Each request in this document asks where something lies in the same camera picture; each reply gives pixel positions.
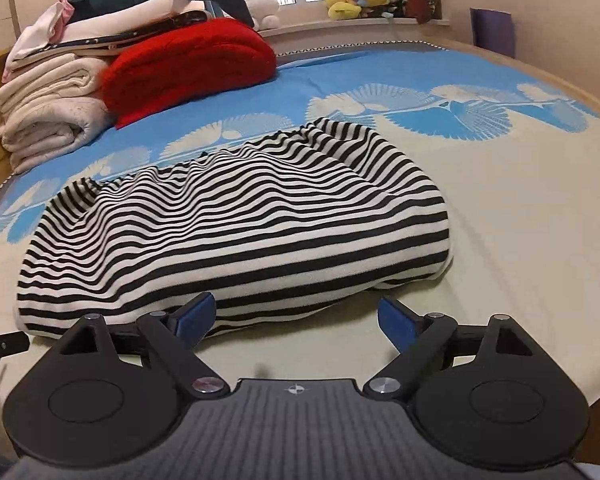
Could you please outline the striped white hooded cardigan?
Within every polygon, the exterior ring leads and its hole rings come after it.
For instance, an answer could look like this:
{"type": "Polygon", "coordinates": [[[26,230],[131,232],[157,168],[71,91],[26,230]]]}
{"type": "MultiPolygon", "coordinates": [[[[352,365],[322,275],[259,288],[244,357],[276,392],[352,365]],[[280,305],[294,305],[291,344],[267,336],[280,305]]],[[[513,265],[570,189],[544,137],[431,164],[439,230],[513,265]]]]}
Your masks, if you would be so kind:
{"type": "Polygon", "coordinates": [[[55,337],[82,315],[129,323],[210,292],[223,333],[434,280],[451,259],[434,181],[377,131],[321,118],[70,183],[31,236],[15,310],[26,330],[55,337]]]}

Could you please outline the blue patterned bed sheet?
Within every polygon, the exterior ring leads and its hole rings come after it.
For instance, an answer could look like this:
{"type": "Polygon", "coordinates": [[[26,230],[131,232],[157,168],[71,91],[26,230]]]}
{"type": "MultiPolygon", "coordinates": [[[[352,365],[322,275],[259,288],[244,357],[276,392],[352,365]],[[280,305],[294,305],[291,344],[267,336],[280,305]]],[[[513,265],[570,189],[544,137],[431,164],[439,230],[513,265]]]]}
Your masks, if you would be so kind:
{"type": "Polygon", "coordinates": [[[513,315],[596,400],[600,114],[475,55],[324,52],[109,129],[0,196],[0,333],[200,292],[229,378],[364,378],[390,353],[383,292],[513,315]]]}

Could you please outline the cream folded blanket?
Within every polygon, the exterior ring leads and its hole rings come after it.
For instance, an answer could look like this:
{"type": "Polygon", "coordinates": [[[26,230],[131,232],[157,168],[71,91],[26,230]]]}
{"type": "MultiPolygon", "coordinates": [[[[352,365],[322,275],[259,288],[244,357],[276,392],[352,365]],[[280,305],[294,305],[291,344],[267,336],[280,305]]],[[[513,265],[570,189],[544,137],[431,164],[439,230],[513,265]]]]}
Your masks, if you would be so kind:
{"type": "Polygon", "coordinates": [[[0,142],[14,174],[70,153],[108,129],[114,116],[100,95],[101,58],[64,54],[0,88],[0,142]]]}

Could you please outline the red folded blanket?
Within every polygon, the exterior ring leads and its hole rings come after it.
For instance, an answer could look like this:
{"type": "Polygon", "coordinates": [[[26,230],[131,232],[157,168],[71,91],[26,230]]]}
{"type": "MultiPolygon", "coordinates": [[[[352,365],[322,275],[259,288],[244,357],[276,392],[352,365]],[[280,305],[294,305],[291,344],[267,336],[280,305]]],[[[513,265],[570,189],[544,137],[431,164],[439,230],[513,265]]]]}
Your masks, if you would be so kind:
{"type": "Polygon", "coordinates": [[[102,73],[102,99],[118,129],[186,101],[263,84],[276,54],[251,27],[212,18],[130,47],[102,73]]]}

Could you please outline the purple box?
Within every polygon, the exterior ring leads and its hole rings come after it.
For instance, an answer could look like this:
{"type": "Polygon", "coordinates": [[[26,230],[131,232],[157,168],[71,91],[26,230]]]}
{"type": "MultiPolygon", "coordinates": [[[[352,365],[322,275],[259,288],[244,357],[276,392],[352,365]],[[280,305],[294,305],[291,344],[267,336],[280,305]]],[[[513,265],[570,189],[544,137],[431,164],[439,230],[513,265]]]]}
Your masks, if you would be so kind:
{"type": "Polygon", "coordinates": [[[497,10],[470,9],[472,41],[483,50],[514,58],[516,36],[512,14],[497,10]]]}

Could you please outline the white folded quilt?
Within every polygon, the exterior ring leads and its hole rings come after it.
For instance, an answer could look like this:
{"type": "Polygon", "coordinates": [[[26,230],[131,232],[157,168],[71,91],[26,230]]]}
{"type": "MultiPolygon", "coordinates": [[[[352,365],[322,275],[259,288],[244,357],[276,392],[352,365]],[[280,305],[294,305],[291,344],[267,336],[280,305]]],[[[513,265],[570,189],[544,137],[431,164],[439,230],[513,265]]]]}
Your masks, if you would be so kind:
{"type": "Polygon", "coordinates": [[[20,67],[20,61],[44,47],[57,46],[63,41],[116,36],[166,18],[174,18],[185,11],[204,12],[204,4],[193,0],[148,0],[125,10],[69,24],[68,0],[58,0],[33,25],[23,29],[7,55],[2,81],[9,81],[20,67]]]}

